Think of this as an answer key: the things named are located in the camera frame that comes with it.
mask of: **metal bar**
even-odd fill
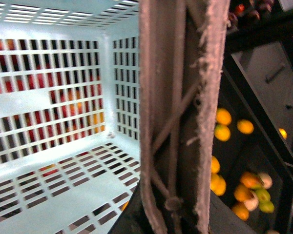
[[[186,3],[184,0],[176,2],[176,25],[174,42],[174,70],[173,70],[173,91],[172,91],[172,112],[178,110],[182,98],[182,80],[184,69],[184,47],[186,33]],[[176,196],[176,176],[179,149],[180,119],[176,120],[170,133],[170,155],[168,165],[168,191],[170,197]],[[172,214],[174,230],[176,234],[182,234],[180,217],[176,212]]]
[[[225,50],[235,53],[292,37],[293,9],[276,13],[270,20],[260,21],[254,27],[228,34]]]
[[[158,173],[154,167],[152,167],[152,169],[151,169],[151,179],[152,179],[153,184],[156,186],[156,188],[162,193],[162,195],[166,199],[171,197],[168,189],[166,188],[165,184],[163,183],[161,177],[158,175]]]
[[[156,78],[156,0],[144,0],[140,3],[140,144],[141,144],[141,199],[150,225],[156,234],[166,234],[164,218],[156,207],[151,187],[151,169],[153,167],[153,105],[154,79]]]
[[[198,78],[196,82],[189,88],[186,95],[182,98],[182,101],[179,105],[178,111],[171,115],[171,117],[166,122],[165,126],[162,128],[161,132],[157,135],[156,139],[152,144],[152,155],[155,155],[156,151],[161,147],[169,133],[173,125],[175,124],[176,120],[180,118],[180,116],[185,112],[186,108],[189,106],[195,93],[197,92],[198,86],[201,83],[201,80]]]

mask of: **red apple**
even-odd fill
[[[91,93],[89,94],[88,91],[87,91],[87,86],[84,86],[84,93],[85,93],[86,98],[94,97],[96,93],[97,93],[98,96],[101,96],[102,95],[101,84],[90,85],[90,91],[91,91]],[[99,106],[100,106],[100,108],[103,107],[102,98],[99,99]]]
[[[44,114],[45,114],[45,121],[46,122],[49,122],[51,120],[49,113],[47,111],[45,111]],[[35,112],[35,118],[36,118],[37,124],[42,123],[42,118],[40,116],[39,111],[36,111]],[[34,121],[32,121],[30,119],[30,117],[28,117],[26,121],[27,121],[27,126],[34,125]],[[40,139],[45,139],[45,138],[48,138],[48,137],[53,137],[54,135],[57,134],[56,132],[55,133],[53,132],[52,125],[48,125],[46,128],[47,128],[47,136],[45,136],[45,134],[43,133],[43,127],[38,128],[38,133],[39,133]],[[61,127],[60,127],[60,124],[59,123],[56,124],[56,129],[57,129],[58,133],[61,132]],[[28,132],[29,132],[30,139],[32,141],[36,141],[35,135],[34,135],[34,130],[29,130]],[[51,145],[54,146],[55,145],[55,142],[54,141],[51,141]]]
[[[12,39],[7,39],[6,45],[7,45],[8,50],[15,50],[14,42]],[[1,39],[0,39],[0,50],[4,50],[3,40],[1,40]],[[6,66],[4,55],[0,55],[0,62],[1,62],[1,66]],[[17,64],[16,55],[12,55],[12,62],[13,62],[13,64]]]
[[[51,164],[51,165],[49,165],[49,166],[46,166],[46,167],[42,167],[42,168],[40,168],[39,171],[43,172],[43,171],[45,171],[45,170],[47,170],[47,169],[50,169],[50,168],[52,168],[52,167],[55,167],[55,166],[56,166],[55,164]],[[59,171],[58,169],[55,169],[55,170],[52,170],[52,171],[50,171],[50,172],[44,173],[42,176],[43,176],[43,177],[46,177],[46,176],[49,176],[49,175],[51,175],[51,174],[54,174],[55,172],[58,172],[58,171]]]
[[[16,80],[16,82],[17,82],[17,86],[18,86],[19,91],[23,91],[24,90],[23,82],[20,79]],[[12,83],[10,81],[5,82],[5,87],[6,87],[6,90],[8,93],[11,93],[13,91],[17,91],[17,90],[13,90]]]
[[[73,125],[73,130],[72,130],[72,131],[75,131],[75,130],[77,130],[77,129],[78,129],[77,126],[74,124],[74,125]],[[70,128],[67,128],[67,129],[66,129],[66,132],[67,132],[67,133],[72,132],[72,131],[70,131]],[[72,140],[78,140],[78,139],[81,139],[81,138],[86,137],[85,132],[81,132],[80,134],[81,134],[81,137],[79,136],[79,133],[75,133],[75,134],[72,135],[72,136],[67,136],[67,141],[68,141],[68,142],[71,142]]]
[[[35,79],[37,79],[38,81],[38,87],[39,88],[45,88],[45,87],[53,87],[55,86],[56,84],[54,83],[54,80],[52,78],[52,74],[51,73],[47,73],[47,80],[44,78],[44,74],[42,73],[39,73],[36,75],[36,78],[34,75],[29,75],[28,76],[28,84],[29,84],[29,88],[30,89],[34,89],[35,88]],[[61,81],[61,74],[58,72],[57,73],[57,79],[58,79],[58,85],[62,85],[62,81]],[[51,98],[52,100],[55,100],[55,91],[51,91]]]

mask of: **crate grid wall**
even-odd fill
[[[0,1],[0,233],[107,233],[130,199],[138,9]]]

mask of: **apple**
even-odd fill
[[[68,127],[66,129],[66,132],[69,133],[69,132],[75,131],[77,129],[78,129],[77,126],[74,124],[73,125],[73,130],[70,130],[70,128]],[[78,139],[86,137],[85,132],[81,132],[80,134],[81,134],[81,137],[79,136],[79,133],[74,133],[73,135],[67,136],[67,141],[71,142],[72,140],[78,140]]]
[[[51,73],[47,73],[47,79],[45,79],[45,75],[43,73],[39,73],[39,74],[36,74],[36,77],[34,75],[28,76],[28,84],[30,89],[35,88],[35,79],[37,79],[38,81],[39,88],[53,87],[56,85],[54,83]],[[62,85],[61,74],[59,72],[57,73],[57,79],[58,79],[58,85]],[[55,100],[55,91],[51,91],[50,93],[51,93],[52,100]]]
[[[43,172],[43,171],[45,171],[45,170],[47,170],[47,169],[49,169],[49,168],[55,167],[55,166],[56,166],[55,164],[51,164],[51,165],[49,165],[49,166],[46,166],[46,167],[42,167],[42,168],[40,168],[39,171]],[[55,169],[55,170],[52,170],[52,171],[50,171],[50,172],[44,173],[42,176],[43,176],[43,177],[46,177],[46,176],[49,176],[49,175],[51,175],[51,174],[54,174],[55,172],[58,172],[58,171],[59,171],[58,169]]]
[[[274,205],[271,201],[260,202],[259,209],[264,213],[273,213]]]
[[[90,81],[94,81],[94,78],[91,76],[90,77]],[[86,98],[89,98],[89,97],[94,97],[95,94],[97,94],[98,96],[101,96],[102,95],[102,87],[101,87],[101,84],[93,84],[93,85],[90,85],[90,94],[88,93],[87,91],[87,86],[84,86],[84,93],[85,93],[85,97]],[[100,108],[103,107],[103,101],[102,101],[102,98],[99,99],[99,106]]]
[[[24,90],[23,82],[18,79],[18,80],[16,80],[16,83],[17,83],[17,86],[18,86],[19,91],[23,91]],[[5,82],[5,87],[6,87],[6,91],[8,93],[11,93],[13,91],[16,91],[16,90],[13,90],[12,83],[10,81],[6,81]]]
[[[255,191],[259,202],[267,202],[270,201],[270,194],[266,189],[258,189]]]
[[[6,46],[7,46],[8,50],[15,50],[14,42],[12,39],[6,40]],[[4,50],[3,40],[1,40],[1,39],[0,39],[0,50]],[[16,55],[12,55],[12,62],[13,62],[13,64],[17,64]],[[3,67],[6,66],[4,55],[0,55],[0,63],[1,63],[1,66],[3,66]]]
[[[251,193],[252,193],[252,198],[244,201],[244,205],[249,211],[255,210],[259,204],[256,193],[254,193],[253,191]]]
[[[272,186],[272,178],[267,173],[260,172],[258,176],[263,182],[264,189],[269,189]]]
[[[61,102],[66,102],[66,101],[73,101],[74,99],[74,95],[72,90],[68,91],[67,94],[68,97],[66,97],[66,95],[63,93],[61,96]],[[79,91],[76,91],[76,100],[79,100],[81,98]],[[70,116],[75,116],[75,115],[79,115],[81,113],[83,113],[83,104],[82,102],[78,102],[76,103],[77,107],[75,107],[75,104],[70,104],[70,105],[66,105],[66,106],[62,106],[62,111],[63,111],[63,115],[64,117],[68,117]]]
[[[37,122],[37,124],[42,123],[42,118],[41,118],[41,116],[40,116],[39,111],[36,111],[34,114],[35,114],[35,118],[36,118],[36,122]],[[49,121],[51,120],[49,113],[48,113],[47,111],[45,111],[44,114],[45,114],[45,121],[46,121],[46,122],[49,122]],[[32,125],[34,125],[34,121],[31,120],[30,117],[28,117],[26,121],[27,121],[27,126],[32,126]],[[56,132],[55,132],[55,133],[53,132],[52,125],[48,125],[48,126],[46,127],[46,129],[47,129],[47,136],[44,135],[43,127],[38,128],[38,133],[39,133],[39,137],[40,137],[40,139],[45,139],[45,138],[53,137],[54,135],[57,135]],[[56,124],[56,129],[57,129],[57,132],[58,132],[58,133],[61,133],[61,127],[60,127],[60,124],[59,124],[59,123]],[[29,130],[29,136],[30,136],[30,139],[31,139],[32,141],[37,141],[37,140],[39,140],[39,139],[37,139],[37,140],[35,139],[34,130]],[[54,141],[51,141],[51,145],[54,146],[54,145],[55,145],[55,142],[54,142]]]

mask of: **dark metal panel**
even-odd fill
[[[290,148],[285,144],[277,128],[271,122],[263,102],[259,100],[258,96],[254,93],[253,86],[248,82],[247,75],[243,68],[239,65],[239,61],[235,56],[226,56],[224,59],[224,67],[227,69],[233,82],[239,87],[242,95],[248,102],[248,105],[254,111],[259,122],[263,123],[263,128],[266,133],[269,133],[270,139],[276,147],[277,151],[282,156],[282,159],[290,164],[293,164],[293,154]]]
[[[225,50],[228,53],[235,53],[292,37],[293,9],[275,13],[271,19],[260,21],[253,27],[229,33]]]

